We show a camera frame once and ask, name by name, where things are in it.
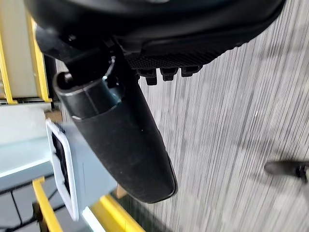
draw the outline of black handle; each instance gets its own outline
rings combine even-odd
[[[54,79],[57,95],[115,180],[146,203],[176,193],[177,181],[162,136],[136,78],[108,80],[105,76],[83,86],[64,79],[64,73]]]

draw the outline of yellow metal frame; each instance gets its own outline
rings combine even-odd
[[[40,205],[43,218],[50,232],[63,232],[55,216],[55,213],[48,201],[48,198],[46,197],[45,192],[42,188],[41,183],[43,183],[44,181],[44,177],[32,181],[34,193]]]
[[[91,211],[106,232],[145,232],[111,195],[101,197]]]
[[[17,101],[13,100],[12,98],[8,72],[7,72],[6,64],[5,64],[4,49],[3,49],[1,34],[0,34],[0,76],[2,77],[5,98],[8,104],[17,104]]]
[[[51,102],[52,100],[48,98],[48,88],[45,74],[45,65],[43,54],[40,51],[40,48],[35,39],[35,22],[30,16],[29,12],[26,12],[27,27],[28,27],[28,36],[29,36],[29,45],[32,57],[32,67],[35,74],[37,92],[39,96],[45,102]]]
[[[50,232],[63,232],[42,188],[44,177],[33,180],[34,193]],[[106,232],[145,232],[145,230],[111,196],[100,198],[91,211]]]

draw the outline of person's foot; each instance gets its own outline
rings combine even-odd
[[[306,178],[306,171],[309,168],[308,161],[271,161],[267,162],[264,166],[265,171],[272,175],[289,175],[301,178],[305,183],[308,181]]]

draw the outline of gray carpet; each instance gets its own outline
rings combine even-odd
[[[309,159],[308,12],[288,0],[267,31],[193,77],[141,79],[179,184],[161,203],[123,200],[147,231],[309,231],[309,191],[263,169]]]

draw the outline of white plastic frame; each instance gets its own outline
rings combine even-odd
[[[77,204],[77,196],[76,196],[76,187],[75,187],[75,178],[74,178],[74,171],[73,171],[73,164],[71,158],[71,150],[68,139],[66,138],[65,134],[54,124],[50,119],[46,120],[46,130],[47,130],[47,137],[49,141],[49,146],[51,149],[51,157],[50,161],[53,165],[54,169],[54,177],[56,186],[62,200],[68,209],[68,212],[71,218],[74,221],[78,221],[79,218],[79,211],[78,211],[78,204]],[[64,185],[64,176],[61,171],[61,165],[58,157],[55,155],[55,147],[53,144],[52,133],[57,137],[57,139],[62,143],[66,165],[68,170],[68,179],[69,179],[69,187],[70,187],[70,194],[67,188]]]

